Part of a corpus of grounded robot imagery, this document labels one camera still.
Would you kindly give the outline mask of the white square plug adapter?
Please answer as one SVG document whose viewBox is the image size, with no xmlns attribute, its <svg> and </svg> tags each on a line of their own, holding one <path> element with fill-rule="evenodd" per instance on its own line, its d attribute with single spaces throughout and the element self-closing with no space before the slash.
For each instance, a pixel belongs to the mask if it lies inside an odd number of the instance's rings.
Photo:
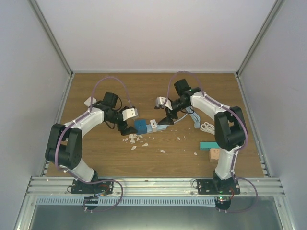
<svg viewBox="0 0 307 230">
<path fill-rule="evenodd" d="M 84 105 L 87 107 L 90 107 L 92 104 L 96 103 L 96 99 L 89 97 L 85 102 Z"/>
</svg>

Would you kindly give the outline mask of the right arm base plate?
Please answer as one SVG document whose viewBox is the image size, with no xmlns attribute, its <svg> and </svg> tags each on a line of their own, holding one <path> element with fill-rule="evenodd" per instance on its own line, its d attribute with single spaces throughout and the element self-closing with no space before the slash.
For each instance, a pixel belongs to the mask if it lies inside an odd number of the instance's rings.
<svg viewBox="0 0 307 230">
<path fill-rule="evenodd" d="M 232 178 L 195 179 L 192 186 L 198 190 L 199 195 L 239 195 L 241 193 L 238 182 L 235 183 Z"/>
</svg>

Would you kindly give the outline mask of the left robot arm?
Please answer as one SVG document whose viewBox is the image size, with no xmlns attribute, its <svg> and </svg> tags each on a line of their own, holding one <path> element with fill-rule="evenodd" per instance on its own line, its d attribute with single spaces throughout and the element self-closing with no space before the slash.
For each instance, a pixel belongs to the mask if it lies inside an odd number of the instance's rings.
<svg viewBox="0 0 307 230">
<path fill-rule="evenodd" d="M 86 112 L 70 122 L 51 127 L 45 159 L 81 181 L 82 188 L 89 194 L 98 190 L 99 182 L 96 171 L 82 159 L 83 137 L 101 123 L 114 124 L 122 136 L 138 132 L 127 124 L 128 119 L 138 116 L 137 109 L 134 106 L 116 109 L 118 99 L 119 96 L 111 92 L 106 92 L 100 101 L 89 97 L 85 102 Z"/>
</svg>

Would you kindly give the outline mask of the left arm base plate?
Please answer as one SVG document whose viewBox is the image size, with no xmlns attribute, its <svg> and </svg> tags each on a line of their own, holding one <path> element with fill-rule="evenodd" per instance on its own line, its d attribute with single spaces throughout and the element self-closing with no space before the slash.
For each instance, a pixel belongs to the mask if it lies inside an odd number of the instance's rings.
<svg viewBox="0 0 307 230">
<path fill-rule="evenodd" d="M 114 182 L 103 181 L 97 184 L 86 184 L 73 180 L 72 185 L 67 187 L 71 194 L 108 195 L 113 193 Z"/>
</svg>

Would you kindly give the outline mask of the light blue power strip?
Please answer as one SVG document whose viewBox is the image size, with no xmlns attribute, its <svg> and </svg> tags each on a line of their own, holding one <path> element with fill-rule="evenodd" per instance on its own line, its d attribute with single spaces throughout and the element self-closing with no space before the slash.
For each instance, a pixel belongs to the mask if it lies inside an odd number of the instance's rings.
<svg viewBox="0 0 307 230">
<path fill-rule="evenodd" d="M 150 124 L 147 124 L 146 128 L 147 128 L 147 134 L 149 134 L 153 132 L 164 131 L 167 129 L 167 125 L 157 125 L 154 129 L 152 129 L 152 126 Z"/>
</svg>

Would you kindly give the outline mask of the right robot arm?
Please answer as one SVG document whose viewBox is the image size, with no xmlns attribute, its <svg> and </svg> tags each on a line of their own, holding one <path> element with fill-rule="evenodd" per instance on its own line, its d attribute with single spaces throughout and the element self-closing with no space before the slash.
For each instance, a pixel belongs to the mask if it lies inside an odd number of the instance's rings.
<svg viewBox="0 0 307 230">
<path fill-rule="evenodd" d="M 177 113 L 193 107 L 199 109 L 214 121 L 214 138 L 219 146 L 219 160 L 213 172 L 213 178 L 208 182 L 209 190 L 223 194 L 235 189 L 235 163 L 239 151 L 248 141 L 248 132 L 240 107 L 229 107 L 221 104 L 202 88 L 191 88 L 185 79 L 174 84 L 179 98 L 170 100 L 168 97 L 157 97 L 156 109 L 165 109 L 166 117 L 159 121 L 160 125 L 172 125 L 177 119 Z"/>
</svg>

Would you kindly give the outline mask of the dark blue cube adapter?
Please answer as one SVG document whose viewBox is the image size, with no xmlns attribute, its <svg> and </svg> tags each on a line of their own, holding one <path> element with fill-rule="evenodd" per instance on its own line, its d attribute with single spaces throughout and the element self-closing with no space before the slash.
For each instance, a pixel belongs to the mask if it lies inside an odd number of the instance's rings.
<svg viewBox="0 0 307 230">
<path fill-rule="evenodd" d="M 137 119 L 134 121 L 135 128 L 137 129 L 137 135 L 147 133 L 147 124 L 145 119 Z"/>
</svg>

